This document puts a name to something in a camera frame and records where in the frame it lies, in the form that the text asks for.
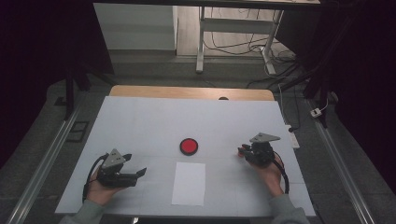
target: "wooden edge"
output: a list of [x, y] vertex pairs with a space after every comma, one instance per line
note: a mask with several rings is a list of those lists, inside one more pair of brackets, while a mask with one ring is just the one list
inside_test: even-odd
[[191, 87], [154, 87], [154, 86], [114, 86], [110, 96], [176, 98], [176, 99], [213, 99], [226, 97], [229, 100], [274, 101], [268, 90], [241, 90]]

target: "red button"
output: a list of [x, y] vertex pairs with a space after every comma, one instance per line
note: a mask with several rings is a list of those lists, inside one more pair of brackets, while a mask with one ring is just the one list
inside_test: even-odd
[[180, 151], [186, 155], [191, 156], [198, 150], [198, 143], [192, 138], [186, 138], [180, 143]]

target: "white paper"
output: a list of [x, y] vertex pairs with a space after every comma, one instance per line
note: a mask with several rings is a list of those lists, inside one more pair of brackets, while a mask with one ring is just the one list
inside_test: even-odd
[[205, 164], [178, 162], [172, 204], [204, 206]]

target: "gray sleeve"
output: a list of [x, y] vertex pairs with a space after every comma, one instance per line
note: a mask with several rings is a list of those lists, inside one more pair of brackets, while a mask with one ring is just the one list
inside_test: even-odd
[[105, 208], [97, 203], [85, 200], [84, 204], [73, 216], [65, 216], [60, 224], [98, 224], [102, 218]]
[[272, 224], [309, 224], [303, 208], [296, 208], [288, 194], [282, 194], [270, 201], [274, 220]]

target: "hand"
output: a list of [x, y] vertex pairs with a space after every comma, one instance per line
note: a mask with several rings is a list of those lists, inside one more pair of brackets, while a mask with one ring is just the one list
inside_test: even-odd
[[[276, 161], [283, 166], [283, 162], [276, 155]], [[281, 173], [279, 169], [274, 165], [273, 162], [267, 167], [260, 167], [254, 163], [249, 163], [260, 176], [261, 180], [265, 183], [265, 185], [270, 190], [270, 193], [273, 197], [284, 194], [283, 189], [280, 187], [280, 177]]]
[[99, 181], [96, 180], [96, 177], [98, 175], [98, 170], [99, 169], [96, 169], [95, 173], [93, 173], [93, 175], [91, 176], [90, 179], [91, 183], [88, 189], [87, 199], [94, 203], [98, 203], [102, 206], [105, 206], [108, 202], [110, 202], [111, 198], [115, 193], [125, 188], [113, 189], [113, 188], [104, 187], [103, 185], [101, 185]]

